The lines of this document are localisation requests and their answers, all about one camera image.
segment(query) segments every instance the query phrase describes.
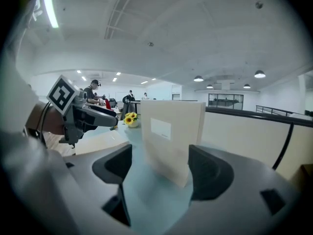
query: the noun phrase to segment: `railing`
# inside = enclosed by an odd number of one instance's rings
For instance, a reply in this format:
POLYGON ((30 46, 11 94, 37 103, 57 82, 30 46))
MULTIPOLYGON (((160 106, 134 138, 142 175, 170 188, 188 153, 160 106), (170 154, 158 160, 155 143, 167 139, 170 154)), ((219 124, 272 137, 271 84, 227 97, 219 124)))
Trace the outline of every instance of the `railing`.
POLYGON ((276 109, 272 107, 266 107, 266 106, 261 106, 261 105, 256 105, 256 112, 262 112, 262 113, 267 113, 267 114, 275 114, 275 115, 280 115, 280 116, 290 116, 291 114, 295 112, 291 111, 285 111, 281 109, 276 109))
MULTIPOLYGON (((255 119, 259 119, 259 120, 274 121, 274 122, 288 124, 289 125, 289 131, 288 131, 288 134, 286 136, 284 145, 281 148, 281 151, 280 151, 278 157, 276 158, 276 161, 273 163, 273 166, 272 166, 272 168, 274 170, 278 168, 281 160, 284 157, 284 154, 288 148, 289 142, 290 142, 292 134, 293 134, 294 126, 305 126, 305 127, 313 128, 313 121, 304 120, 304 119, 300 119, 300 118, 294 118, 294 117, 282 116, 279 114, 268 114, 268 113, 234 110, 234 109, 227 109, 227 108, 215 108, 215 107, 206 107, 205 111, 207 113, 224 114, 224 115, 244 117, 244 118, 245 117, 246 118, 255 118, 255 119)), ((287 114, 292 113, 289 111, 282 111, 282 112, 285 112, 287 114)))

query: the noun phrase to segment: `man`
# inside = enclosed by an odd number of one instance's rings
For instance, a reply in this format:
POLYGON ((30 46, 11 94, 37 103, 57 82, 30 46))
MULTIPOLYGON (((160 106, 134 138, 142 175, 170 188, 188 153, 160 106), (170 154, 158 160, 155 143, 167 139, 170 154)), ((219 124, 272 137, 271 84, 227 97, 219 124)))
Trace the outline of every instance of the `man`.
POLYGON ((131 101, 135 101, 135 96, 132 90, 129 91, 129 96, 131 96, 131 101))
POLYGON ((98 104, 99 101, 97 99, 101 98, 100 96, 95 96, 92 90, 96 90, 99 86, 99 81, 94 79, 91 81, 90 85, 84 89, 87 92, 87 103, 90 104, 98 104))

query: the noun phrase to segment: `black chair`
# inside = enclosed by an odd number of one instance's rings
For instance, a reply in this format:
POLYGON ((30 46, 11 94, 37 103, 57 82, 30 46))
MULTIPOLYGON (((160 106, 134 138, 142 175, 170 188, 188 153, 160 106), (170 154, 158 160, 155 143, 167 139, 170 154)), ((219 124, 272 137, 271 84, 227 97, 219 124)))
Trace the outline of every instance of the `black chair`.
POLYGON ((109 99, 109 103, 110 103, 111 108, 115 108, 116 105, 117 105, 117 102, 115 101, 115 98, 110 98, 109 99))

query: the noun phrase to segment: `white card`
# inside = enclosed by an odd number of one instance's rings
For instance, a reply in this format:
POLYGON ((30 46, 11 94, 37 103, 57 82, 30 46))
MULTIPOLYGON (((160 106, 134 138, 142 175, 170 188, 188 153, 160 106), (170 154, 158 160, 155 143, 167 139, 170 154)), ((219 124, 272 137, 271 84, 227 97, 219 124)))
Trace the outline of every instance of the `white card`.
POLYGON ((171 140, 171 127, 170 123, 151 118, 151 132, 168 140, 171 140))

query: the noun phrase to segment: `red object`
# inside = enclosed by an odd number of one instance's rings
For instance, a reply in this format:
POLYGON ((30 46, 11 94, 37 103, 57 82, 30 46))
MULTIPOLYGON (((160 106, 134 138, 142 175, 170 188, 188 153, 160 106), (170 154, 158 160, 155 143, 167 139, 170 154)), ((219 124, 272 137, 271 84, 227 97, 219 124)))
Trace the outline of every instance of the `red object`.
POLYGON ((106 103, 107 109, 112 110, 112 109, 111 109, 110 102, 109 102, 107 99, 105 99, 105 103, 106 103))

